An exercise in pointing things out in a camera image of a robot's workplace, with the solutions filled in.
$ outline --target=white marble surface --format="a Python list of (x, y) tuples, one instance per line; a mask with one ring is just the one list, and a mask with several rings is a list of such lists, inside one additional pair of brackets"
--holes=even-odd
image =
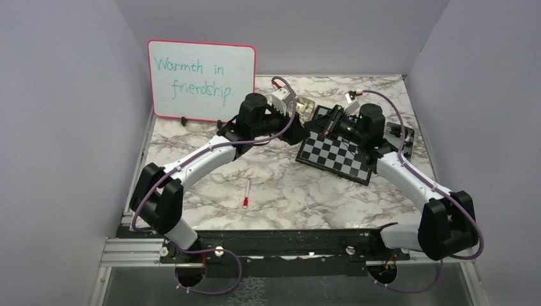
[[(404, 123), (416, 130), (412, 163), (433, 176), (410, 100), (399, 75), (395, 76), (284, 76), (297, 94), (318, 105), (346, 104), (343, 94), (352, 89), (373, 89), (386, 94), (398, 107)], [(272, 92), (271, 78), (259, 76), (256, 92)], [(388, 121), (396, 115), (375, 95), (361, 97), (381, 105)], [(156, 119), (144, 163), (167, 164), (201, 147), (216, 133), (216, 125)], [(372, 175), (363, 186), (295, 161), (299, 145), (273, 140), (254, 147), (240, 159), (213, 171), (184, 195), (183, 218), (199, 230), (277, 230), (373, 228), (389, 222), (418, 222), (420, 213), (390, 182)], [(247, 179), (249, 207), (242, 201)]]

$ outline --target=whiteboard marker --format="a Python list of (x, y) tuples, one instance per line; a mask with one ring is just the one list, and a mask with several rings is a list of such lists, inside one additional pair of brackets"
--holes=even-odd
[(248, 183), (246, 183), (246, 194), (244, 195), (244, 204), (242, 205), (244, 208), (248, 207), (248, 195), (250, 194), (250, 179), (248, 179)]

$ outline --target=whiteboard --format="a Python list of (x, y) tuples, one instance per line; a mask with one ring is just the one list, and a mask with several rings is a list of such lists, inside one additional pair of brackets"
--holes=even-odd
[(158, 117), (229, 120), (254, 92), (251, 46), (151, 40), (148, 51)]

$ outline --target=dark gray floor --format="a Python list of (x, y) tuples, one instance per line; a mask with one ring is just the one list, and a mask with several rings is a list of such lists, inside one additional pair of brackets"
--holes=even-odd
[[(434, 280), (438, 265), (401, 265), (393, 286), (421, 288)], [(198, 289), (225, 289), (230, 279), (204, 279)], [(432, 291), (417, 295), (380, 288), (366, 277), (246, 278), (233, 292), (203, 296), (176, 290), (172, 268), (114, 268), (104, 305), (473, 305), (460, 264), (445, 265)]]

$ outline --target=wall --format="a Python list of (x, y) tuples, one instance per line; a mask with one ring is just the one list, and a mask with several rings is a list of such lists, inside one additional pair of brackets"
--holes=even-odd
[(406, 86), (438, 179), (473, 195), (491, 305), (538, 305), (541, 2), (451, 0)]
[(115, 0), (150, 39), (253, 45), (259, 74), (405, 74), (448, 0)]
[(0, 305), (88, 305), (150, 111), (112, 0), (0, 5)]

